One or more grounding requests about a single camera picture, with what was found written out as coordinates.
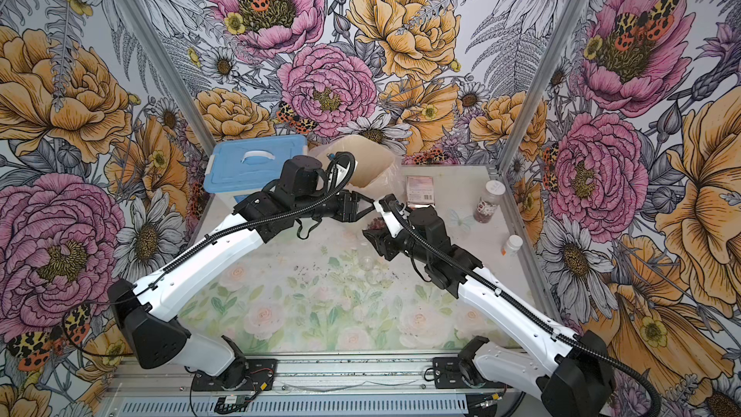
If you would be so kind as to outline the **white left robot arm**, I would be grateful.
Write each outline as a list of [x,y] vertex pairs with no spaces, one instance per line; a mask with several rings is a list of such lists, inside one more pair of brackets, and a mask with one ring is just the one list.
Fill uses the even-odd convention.
[[374,199],[347,187],[355,168],[354,156],[346,152],[334,154],[327,166],[295,156],[278,179],[237,203],[219,226],[170,264],[135,282],[114,283],[108,290],[114,318],[139,366],[177,364],[226,390],[243,386],[248,362],[239,347],[227,337],[190,331],[179,322],[179,311],[229,266],[301,219],[354,223],[376,212]]

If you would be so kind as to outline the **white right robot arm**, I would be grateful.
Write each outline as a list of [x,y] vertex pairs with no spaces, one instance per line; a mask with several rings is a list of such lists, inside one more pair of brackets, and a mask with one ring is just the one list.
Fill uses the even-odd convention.
[[384,225],[364,235],[379,256],[391,261],[404,255],[422,264],[434,286],[477,309],[527,353],[508,357],[476,338],[458,356],[468,381],[509,384],[538,398],[552,416],[602,415],[617,370],[603,340],[560,324],[506,288],[482,261],[452,243],[434,208],[405,210],[393,195],[374,208]]

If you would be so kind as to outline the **clear jar with dried flowers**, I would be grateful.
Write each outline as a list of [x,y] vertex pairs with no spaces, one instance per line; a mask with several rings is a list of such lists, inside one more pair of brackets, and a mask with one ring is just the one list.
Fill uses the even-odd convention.
[[380,274],[381,264],[378,254],[367,244],[361,244],[356,250],[358,268],[366,277],[376,278]]

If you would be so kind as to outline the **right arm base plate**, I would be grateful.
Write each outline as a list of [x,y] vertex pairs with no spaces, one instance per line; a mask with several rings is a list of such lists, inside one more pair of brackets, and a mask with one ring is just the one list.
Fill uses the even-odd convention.
[[468,366],[461,367],[457,356],[433,357],[431,366],[423,372],[423,379],[432,382],[436,389],[501,389],[507,386],[499,381],[490,381],[473,376]]

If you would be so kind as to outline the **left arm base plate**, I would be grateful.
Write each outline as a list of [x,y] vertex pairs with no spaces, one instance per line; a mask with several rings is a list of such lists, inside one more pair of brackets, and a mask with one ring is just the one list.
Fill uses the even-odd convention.
[[257,392],[272,389],[278,361],[276,359],[237,359],[219,376],[197,372],[194,392]]

